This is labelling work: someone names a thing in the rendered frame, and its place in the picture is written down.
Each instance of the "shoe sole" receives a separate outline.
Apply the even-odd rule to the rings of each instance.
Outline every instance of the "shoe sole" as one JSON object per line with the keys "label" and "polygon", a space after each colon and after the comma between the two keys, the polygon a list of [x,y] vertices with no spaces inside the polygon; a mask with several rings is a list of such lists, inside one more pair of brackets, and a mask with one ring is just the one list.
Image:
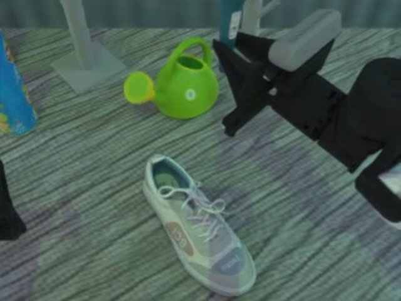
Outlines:
{"label": "shoe sole", "polygon": [[150,192],[148,186],[146,185],[146,181],[144,181],[142,184],[142,190],[143,190],[143,194],[145,195],[145,198],[147,199],[149,205],[152,207],[152,209],[155,212],[156,216],[158,217],[159,221],[162,223],[163,228],[166,231],[167,236],[169,237],[182,266],[184,267],[184,269],[187,271],[187,273],[189,275],[194,277],[196,280],[198,280],[201,284],[203,284],[203,286],[205,286],[209,290],[212,290],[213,292],[218,293],[219,295],[223,295],[223,296],[227,296],[227,297],[235,297],[235,296],[242,295],[242,294],[248,292],[253,287],[253,285],[256,281],[256,273],[254,274],[252,280],[247,285],[242,287],[240,290],[230,290],[230,289],[222,288],[219,285],[211,283],[207,278],[203,277],[202,275],[199,275],[190,265],[187,265],[186,260],[181,255],[181,251],[178,249],[174,240],[170,236],[169,231],[167,231],[167,229],[165,227],[163,219],[160,217],[159,212],[156,210],[153,202],[151,201],[152,193]]}

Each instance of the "white stand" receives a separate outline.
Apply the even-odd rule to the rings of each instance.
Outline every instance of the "white stand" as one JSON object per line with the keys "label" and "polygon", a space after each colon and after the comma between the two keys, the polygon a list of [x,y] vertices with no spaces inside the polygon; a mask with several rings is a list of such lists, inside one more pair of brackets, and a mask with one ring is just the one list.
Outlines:
{"label": "white stand", "polygon": [[246,0],[242,13],[241,31],[253,36],[259,36],[261,19],[259,13],[263,8],[263,0]]}
{"label": "white stand", "polygon": [[126,69],[99,42],[92,42],[86,25],[82,0],[60,0],[70,29],[75,51],[52,64],[76,93],[93,86]]}

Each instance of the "white square base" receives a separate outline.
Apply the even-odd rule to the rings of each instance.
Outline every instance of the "white square base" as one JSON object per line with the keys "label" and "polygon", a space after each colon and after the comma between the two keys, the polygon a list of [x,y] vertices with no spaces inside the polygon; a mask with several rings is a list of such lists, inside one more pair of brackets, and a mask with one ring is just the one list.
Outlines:
{"label": "white square base", "polygon": [[78,94],[105,82],[111,76],[126,69],[125,65],[98,41],[92,42],[91,45],[95,61],[95,66],[92,70],[81,68],[75,51],[51,65]]}

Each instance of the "black object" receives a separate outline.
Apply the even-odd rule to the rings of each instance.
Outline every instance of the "black object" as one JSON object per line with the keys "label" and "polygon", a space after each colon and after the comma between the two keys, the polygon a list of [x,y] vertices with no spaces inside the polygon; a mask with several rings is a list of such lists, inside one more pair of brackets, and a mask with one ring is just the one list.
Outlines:
{"label": "black object", "polygon": [[237,104],[222,121],[225,133],[234,136],[269,105],[349,172],[383,149],[358,177],[357,189],[383,217],[401,222],[401,200],[378,178],[401,155],[401,60],[381,58],[366,64],[346,95],[318,74],[334,40],[294,72],[268,60],[273,43],[272,39],[239,33],[236,48],[244,59],[213,41]]}
{"label": "black object", "polygon": [[25,232],[26,226],[11,202],[4,166],[0,161],[0,241],[17,240]]}

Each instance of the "watering can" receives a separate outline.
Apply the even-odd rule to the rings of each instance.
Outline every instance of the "watering can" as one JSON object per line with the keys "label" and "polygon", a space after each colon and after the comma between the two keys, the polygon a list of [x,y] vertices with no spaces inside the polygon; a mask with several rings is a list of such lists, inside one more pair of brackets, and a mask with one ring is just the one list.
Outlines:
{"label": "watering can", "polygon": [[[195,45],[202,48],[203,58],[183,54]],[[174,49],[155,83],[146,73],[133,72],[124,83],[125,97],[134,104],[153,101],[163,114],[176,119],[199,116],[215,104],[219,94],[212,60],[205,40],[189,38]]]}

